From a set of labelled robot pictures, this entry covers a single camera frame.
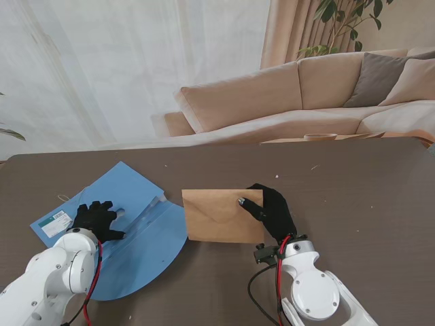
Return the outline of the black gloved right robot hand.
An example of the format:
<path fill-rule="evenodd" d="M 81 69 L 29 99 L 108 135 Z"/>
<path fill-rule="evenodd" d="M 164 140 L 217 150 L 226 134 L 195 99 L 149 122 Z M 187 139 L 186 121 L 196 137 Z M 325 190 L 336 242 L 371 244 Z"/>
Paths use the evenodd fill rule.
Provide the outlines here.
<path fill-rule="evenodd" d="M 280 245 L 288 236 L 297 235 L 285 198 L 275 189 L 255 183 L 248 189 L 262 190 L 263 204 L 260 206 L 248 198 L 239 198 L 239 205 L 254 219 L 262 222 L 268 233 Z"/>

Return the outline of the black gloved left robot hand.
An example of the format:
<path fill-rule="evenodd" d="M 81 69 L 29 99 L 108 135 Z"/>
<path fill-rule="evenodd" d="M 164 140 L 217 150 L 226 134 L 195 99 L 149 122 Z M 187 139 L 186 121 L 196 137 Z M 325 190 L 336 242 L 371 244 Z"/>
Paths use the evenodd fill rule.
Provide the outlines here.
<path fill-rule="evenodd" d="M 111 240 L 122 240 L 125 233 L 111 229 L 111 223 L 117 218 L 116 212 L 111 209 L 112 206 L 112 201 L 94 201 L 90 206 L 79 205 L 71 229 L 89 230 L 101 244 Z"/>

